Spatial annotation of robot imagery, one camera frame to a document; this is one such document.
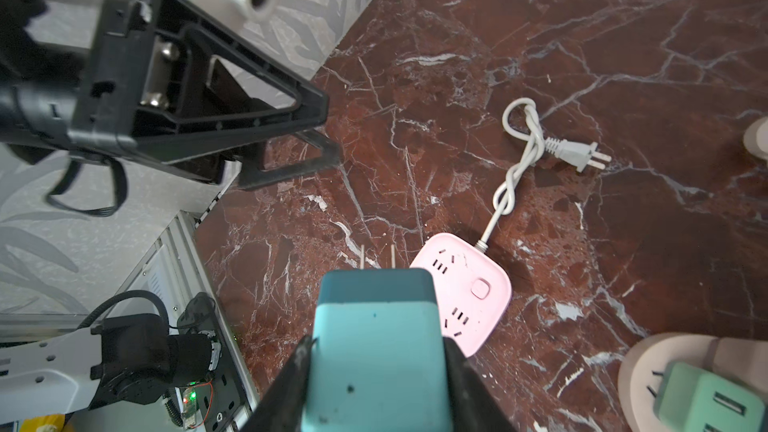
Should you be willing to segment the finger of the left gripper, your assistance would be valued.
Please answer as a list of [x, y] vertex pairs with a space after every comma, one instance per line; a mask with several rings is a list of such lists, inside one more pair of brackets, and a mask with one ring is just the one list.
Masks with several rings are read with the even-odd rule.
[[275, 165], [269, 160], [270, 143], [276, 142], [275, 139], [241, 147], [238, 150], [241, 169], [237, 177], [237, 187], [244, 191], [254, 191], [281, 182], [314, 175], [340, 165], [341, 148], [339, 144], [319, 130], [309, 129], [296, 132], [291, 137], [302, 142], [308, 148], [315, 149], [318, 155]]

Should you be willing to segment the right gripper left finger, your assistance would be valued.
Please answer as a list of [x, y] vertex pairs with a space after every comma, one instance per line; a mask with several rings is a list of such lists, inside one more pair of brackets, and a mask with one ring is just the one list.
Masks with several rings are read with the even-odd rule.
[[314, 340], [305, 335], [285, 362], [256, 408], [239, 428], [244, 432], [301, 430]]

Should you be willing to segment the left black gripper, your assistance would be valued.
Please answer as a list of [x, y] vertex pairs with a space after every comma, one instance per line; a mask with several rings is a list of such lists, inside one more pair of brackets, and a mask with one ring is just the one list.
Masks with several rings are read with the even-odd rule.
[[105, 0], [87, 49], [27, 33], [44, 0], [1, 0], [1, 141], [127, 182], [134, 162], [220, 184], [229, 150], [325, 124], [329, 97], [191, 0]]

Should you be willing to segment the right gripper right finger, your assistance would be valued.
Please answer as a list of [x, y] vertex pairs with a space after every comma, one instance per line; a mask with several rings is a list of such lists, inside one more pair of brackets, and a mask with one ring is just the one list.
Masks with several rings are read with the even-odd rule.
[[497, 401], [457, 343], [443, 338], [453, 430], [458, 432], [514, 432]]

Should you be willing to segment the pink square power strip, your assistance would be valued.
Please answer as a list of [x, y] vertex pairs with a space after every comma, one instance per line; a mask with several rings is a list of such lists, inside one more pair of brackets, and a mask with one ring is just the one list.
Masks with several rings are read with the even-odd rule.
[[432, 275], [442, 335], [453, 339], [464, 356], [475, 355], [511, 301], [508, 274], [484, 248], [450, 233], [427, 240], [411, 266]]

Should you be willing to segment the beige round power strip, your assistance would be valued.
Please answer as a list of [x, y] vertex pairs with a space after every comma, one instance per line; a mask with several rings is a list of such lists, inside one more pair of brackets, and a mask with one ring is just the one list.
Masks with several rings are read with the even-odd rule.
[[765, 431], [767, 343], [654, 335], [626, 354], [617, 388], [633, 431]]

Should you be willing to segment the green plug adapter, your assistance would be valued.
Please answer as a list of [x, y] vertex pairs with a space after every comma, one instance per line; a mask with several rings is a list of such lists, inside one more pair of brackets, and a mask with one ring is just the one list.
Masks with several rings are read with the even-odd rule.
[[700, 367], [676, 361], [662, 372], [653, 414], [670, 431], [765, 431], [767, 403], [751, 390]]

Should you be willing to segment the pink plug adapter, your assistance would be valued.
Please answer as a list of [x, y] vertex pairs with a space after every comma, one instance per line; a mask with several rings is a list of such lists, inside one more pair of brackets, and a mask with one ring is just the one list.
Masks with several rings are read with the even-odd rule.
[[768, 344], [762, 340], [716, 338], [710, 344], [704, 368], [737, 383], [767, 401]]

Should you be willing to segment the aluminium front rail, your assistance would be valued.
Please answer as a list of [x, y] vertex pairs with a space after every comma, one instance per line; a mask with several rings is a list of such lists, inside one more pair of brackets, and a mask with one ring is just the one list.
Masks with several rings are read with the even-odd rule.
[[214, 343], [216, 368], [198, 384], [177, 388], [172, 396], [179, 406], [189, 399], [197, 408], [194, 431], [242, 431], [259, 400], [237, 338], [227, 324], [213, 281], [199, 257], [195, 231], [197, 218], [180, 212], [164, 229], [120, 286], [120, 293], [145, 290], [162, 299], [173, 334], [202, 332]]

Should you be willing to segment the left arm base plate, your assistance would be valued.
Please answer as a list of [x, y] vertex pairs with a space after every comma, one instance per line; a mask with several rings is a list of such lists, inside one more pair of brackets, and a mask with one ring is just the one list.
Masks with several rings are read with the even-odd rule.
[[234, 338], [220, 321], [215, 299], [200, 292], [172, 327], [179, 360], [191, 372], [177, 388], [184, 431], [239, 431], [251, 412], [249, 392], [241, 377]]

